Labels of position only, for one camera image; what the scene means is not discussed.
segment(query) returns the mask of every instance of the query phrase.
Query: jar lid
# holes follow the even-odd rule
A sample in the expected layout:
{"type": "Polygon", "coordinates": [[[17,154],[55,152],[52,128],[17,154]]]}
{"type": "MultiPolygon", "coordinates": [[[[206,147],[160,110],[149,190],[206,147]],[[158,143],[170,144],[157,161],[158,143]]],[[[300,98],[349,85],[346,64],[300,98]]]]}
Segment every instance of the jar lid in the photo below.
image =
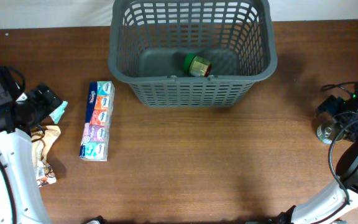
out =
{"type": "Polygon", "coordinates": [[[183,63],[183,71],[189,73],[190,65],[193,62],[193,59],[196,57],[195,54],[188,54],[185,58],[185,63],[183,63]]]}

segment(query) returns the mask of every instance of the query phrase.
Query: white wall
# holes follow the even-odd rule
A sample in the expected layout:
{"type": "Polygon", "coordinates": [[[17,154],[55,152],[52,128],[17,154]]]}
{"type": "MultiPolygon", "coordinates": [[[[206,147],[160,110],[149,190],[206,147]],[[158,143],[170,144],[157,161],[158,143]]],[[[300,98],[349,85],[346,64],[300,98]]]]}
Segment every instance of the white wall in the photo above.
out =
{"type": "MultiPolygon", "coordinates": [[[[0,0],[0,29],[109,26],[113,2],[0,0]]],[[[270,0],[270,11],[274,21],[358,19],[358,0],[270,0]]]]}

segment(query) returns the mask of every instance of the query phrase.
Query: basket bottom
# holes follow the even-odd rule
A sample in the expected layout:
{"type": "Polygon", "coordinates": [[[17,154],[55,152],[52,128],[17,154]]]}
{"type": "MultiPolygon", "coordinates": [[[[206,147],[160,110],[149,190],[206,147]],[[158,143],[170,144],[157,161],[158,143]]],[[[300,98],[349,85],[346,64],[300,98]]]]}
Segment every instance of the basket bottom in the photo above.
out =
{"type": "Polygon", "coordinates": [[[140,56],[140,77],[172,76],[189,77],[183,71],[183,63],[187,54],[193,53],[212,63],[210,75],[240,75],[238,54],[231,49],[147,49],[140,56]]]}

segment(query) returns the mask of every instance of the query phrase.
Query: basket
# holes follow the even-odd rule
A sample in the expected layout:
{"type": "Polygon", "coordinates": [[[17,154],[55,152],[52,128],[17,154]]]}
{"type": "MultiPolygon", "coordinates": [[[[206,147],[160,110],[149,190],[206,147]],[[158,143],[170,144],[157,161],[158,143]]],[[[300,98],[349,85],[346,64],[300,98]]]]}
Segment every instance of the basket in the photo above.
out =
{"type": "Polygon", "coordinates": [[[152,107],[232,106],[277,66],[267,0],[116,0],[108,65],[152,107]],[[183,70],[187,54],[210,76],[183,70]]]}

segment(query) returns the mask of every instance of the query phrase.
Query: brown tabletop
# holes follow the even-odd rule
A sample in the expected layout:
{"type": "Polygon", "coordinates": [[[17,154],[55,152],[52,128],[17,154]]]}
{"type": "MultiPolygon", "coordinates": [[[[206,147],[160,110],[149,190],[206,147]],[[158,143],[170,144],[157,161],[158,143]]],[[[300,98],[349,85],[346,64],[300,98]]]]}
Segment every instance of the brown tabletop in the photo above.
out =
{"type": "MultiPolygon", "coordinates": [[[[358,79],[358,21],[275,22],[276,72],[232,108],[149,108],[107,66],[109,27],[0,30],[0,65],[68,106],[40,189],[55,223],[275,216],[333,180],[315,134],[322,85],[358,79]],[[107,162],[78,158],[91,81],[116,87],[107,162]]],[[[334,162],[350,146],[339,142],[334,162]]],[[[358,223],[358,209],[343,217],[358,223]]]]}

